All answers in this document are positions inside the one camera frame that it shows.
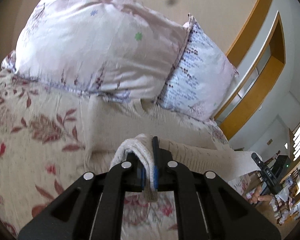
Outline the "beige cable knit sweater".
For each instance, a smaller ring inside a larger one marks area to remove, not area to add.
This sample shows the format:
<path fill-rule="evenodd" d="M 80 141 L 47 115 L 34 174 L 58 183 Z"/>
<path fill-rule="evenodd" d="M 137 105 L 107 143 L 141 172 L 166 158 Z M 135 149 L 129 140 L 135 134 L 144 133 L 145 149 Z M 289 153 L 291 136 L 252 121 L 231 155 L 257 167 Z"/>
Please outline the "beige cable knit sweater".
<path fill-rule="evenodd" d="M 251 152 L 235 152 L 217 146 L 206 124 L 188 116 L 164 110 L 148 100 L 110 102 L 92 96 L 84 108 L 84 169 L 95 174 L 107 172 L 135 151 L 146 165 L 146 199 L 157 200 L 154 192 L 152 139 L 170 151 L 175 161 L 191 171 L 213 171 L 224 181 L 258 170 Z"/>

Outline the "black monitor box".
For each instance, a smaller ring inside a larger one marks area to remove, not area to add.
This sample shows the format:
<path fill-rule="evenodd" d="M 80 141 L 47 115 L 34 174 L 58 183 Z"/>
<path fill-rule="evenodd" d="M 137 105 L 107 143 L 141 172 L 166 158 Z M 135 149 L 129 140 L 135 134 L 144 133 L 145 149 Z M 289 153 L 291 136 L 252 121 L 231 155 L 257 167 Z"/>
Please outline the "black monitor box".
<path fill-rule="evenodd" d="M 291 159 L 287 155 L 279 155 L 271 168 L 273 175 L 277 178 L 277 180 L 281 180 L 291 163 Z"/>

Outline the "cluttered desk items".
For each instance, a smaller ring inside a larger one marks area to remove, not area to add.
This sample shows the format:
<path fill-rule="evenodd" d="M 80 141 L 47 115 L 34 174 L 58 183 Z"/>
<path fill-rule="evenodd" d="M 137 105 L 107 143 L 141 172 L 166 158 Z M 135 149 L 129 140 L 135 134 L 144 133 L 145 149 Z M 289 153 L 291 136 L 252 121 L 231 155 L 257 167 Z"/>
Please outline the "cluttered desk items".
<path fill-rule="evenodd" d="M 259 205 L 263 202 L 268 203 L 272 210 L 275 222 L 279 226 L 298 220 L 300 217 L 300 208 L 296 204 L 296 196 L 299 191 L 297 184 L 297 175 L 289 175 L 282 184 L 279 185 L 279 192 L 272 194 L 267 184 L 263 183 L 257 188 L 246 194 L 250 204 Z"/>

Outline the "cream floral bedspread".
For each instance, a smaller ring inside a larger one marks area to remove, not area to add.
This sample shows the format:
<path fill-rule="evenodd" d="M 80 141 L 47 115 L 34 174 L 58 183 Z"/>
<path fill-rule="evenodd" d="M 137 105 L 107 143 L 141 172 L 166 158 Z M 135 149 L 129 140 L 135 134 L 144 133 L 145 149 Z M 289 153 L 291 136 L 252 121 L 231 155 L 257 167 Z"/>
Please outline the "cream floral bedspread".
<path fill-rule="evenodd" d="M 88 172 L 84 108 L 91 97 L 0 72 L 0 220 L 12 238 Z M 232 149 L 216 123 L 204 124 L 217 146 Z M 242 176 L 229 181 L 239 194 Z"/>

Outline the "pink floral pillow with tree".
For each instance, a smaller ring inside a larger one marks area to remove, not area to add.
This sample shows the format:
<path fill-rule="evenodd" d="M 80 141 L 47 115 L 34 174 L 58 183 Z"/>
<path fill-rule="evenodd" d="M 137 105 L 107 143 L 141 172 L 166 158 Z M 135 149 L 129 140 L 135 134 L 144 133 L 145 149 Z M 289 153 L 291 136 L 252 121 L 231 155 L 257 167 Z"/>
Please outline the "pink floral pillow with tree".
<path fill-rule="evenodd" d="M 237 69 L 190 15 L 189 35 L 157 103 L 164 109 L 206 121 L 223 102 Z"/>

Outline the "wooden framed wardrobe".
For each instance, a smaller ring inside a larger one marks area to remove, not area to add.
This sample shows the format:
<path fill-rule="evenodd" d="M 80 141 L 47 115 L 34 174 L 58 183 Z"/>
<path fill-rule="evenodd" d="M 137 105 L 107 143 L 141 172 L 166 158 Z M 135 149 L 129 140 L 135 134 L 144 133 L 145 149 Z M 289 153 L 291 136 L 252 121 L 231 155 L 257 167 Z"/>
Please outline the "wooden framed wardrobe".
<path fill-rule="evenodd" d="M 239 72 L 215 114 L 227 139 L 233 138 L 259 109 L 285 66 L 281 16 L 278 11 L 270 13 L 272 2 L 256 0 L 226 54 Z"/>

